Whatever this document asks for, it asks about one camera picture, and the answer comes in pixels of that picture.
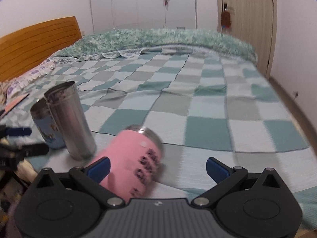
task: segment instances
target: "white logo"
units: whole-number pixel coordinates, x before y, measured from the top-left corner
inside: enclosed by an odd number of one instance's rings
[[[163,205],[163,202],[162,201],[157,201],[154,203],[155,206],[162,206]]]

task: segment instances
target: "door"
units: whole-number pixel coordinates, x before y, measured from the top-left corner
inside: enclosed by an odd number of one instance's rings
[[[94,32],[114,30],[111,0],[91,0]]]
[[[112,0],[115,29],[138,28],[137,0]]]
[[[266,75],[272,43],[273,0],[222,0],[231,13],[231,28],[222,29],[252,44],[258,54],[257,68]]]
[[[166,13],[167,28],[196,28],[195,0],[170,0]]]
[[[137,0],[139,28],[163,28],[165,6],[163,0]]]

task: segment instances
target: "metal can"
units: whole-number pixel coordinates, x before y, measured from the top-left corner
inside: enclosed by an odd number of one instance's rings
[[[44,98],[38,100],[31,107],[30,113],[43,139],[51,149],[65,147],[63,136],[58,131]]]
[[[75,160],[90,158],[96,143],[89,130],[75,82],[61,83],[44,94],[51,115]]]
[[[162,154],[163,143],[158,135],[144,126],[132,125],[119,132],[91,163],[104,156],[110,159],[110,173],[100,185],[128,202],[130,198],[143,196],[158,170]]]

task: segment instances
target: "metal bottle rim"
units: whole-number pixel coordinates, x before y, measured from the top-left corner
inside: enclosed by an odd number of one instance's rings
[[[44,98],[41,98],[36,101],[34,105],[32,105],[30,109],[31,116],[35,119],[44,118],[45,116],[50,115],[49,107],[46,104]]]
[[[126,130],[132,130],[132,131],[136,131],[140,134],[143,134],[144,136],[149,138],[158,147],[158,149],[161,151],[162,154],[164,153],[162,140],[151,129],[149,129],[145,126],[142,126],[142,125],[133,124],[133,125],[130,125],[129,127],[127,127]]]
[[[74,81],[56,85],[44,93],[44,98],[49,105],[61,102],[76,93]]]

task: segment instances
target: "floor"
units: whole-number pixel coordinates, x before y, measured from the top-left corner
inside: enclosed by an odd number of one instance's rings
[[[317,133],[309,122],[305,114],[301,111],[301,109],[297,106],[294,99],[292,99],[285,90],[278,84],[278,82],[270,78],[269,82],[271,83],[272,87],[276,91],[276,93],[280,96],[281,100],[284,102],[286,107],[289,109],[291,114],[297,120],[299,126],[302,128],[304,134],[306,135],[308,141],[312,145],[315,154],[317,154]],[[295,238],[317,238],[317,230],[305,230],[299,229]]]

